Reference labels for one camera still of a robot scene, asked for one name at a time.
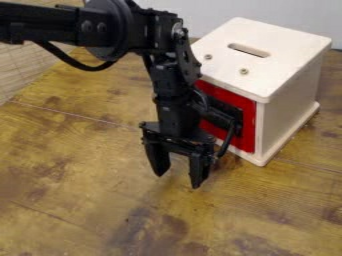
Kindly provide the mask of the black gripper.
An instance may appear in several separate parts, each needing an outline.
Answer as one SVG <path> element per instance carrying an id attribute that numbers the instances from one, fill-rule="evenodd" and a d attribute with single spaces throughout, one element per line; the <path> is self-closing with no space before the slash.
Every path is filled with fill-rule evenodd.
<path id="1" fill-rule="evenodd" d="M 171 167 L 169 153 L 189 156 L 189 180 L 197 189 L 215 164 L 213 139 L 199 128 L 200 110 L 209 109 L 208 97 L 197 89 L 185 94 L 153 97 L 157 120 L 141 122 L 143 145 L 152 171 L 161 177 Z"/>

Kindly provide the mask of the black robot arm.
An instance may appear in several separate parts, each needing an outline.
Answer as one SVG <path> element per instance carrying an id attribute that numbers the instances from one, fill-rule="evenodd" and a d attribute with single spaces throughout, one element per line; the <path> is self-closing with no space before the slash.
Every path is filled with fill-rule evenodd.
<path id="1" fill-rule="evenodd" d="M 177 15 L 143 9 L 132 0 L 87 0 L 81 7 L 52 8 L 0 1 L 0 42 L 26 41 L 89 72 L 109 68 L 129 52 L 141 57 L 157 112 L 155 122 L 140 124 L 148 161 L 163 176 L 169 155 L 187 156 L 191 186 L 197 188 L 215 161 L 215 139 L 199 128 L 209 106 L 195 87 L 201 64 Z"/>

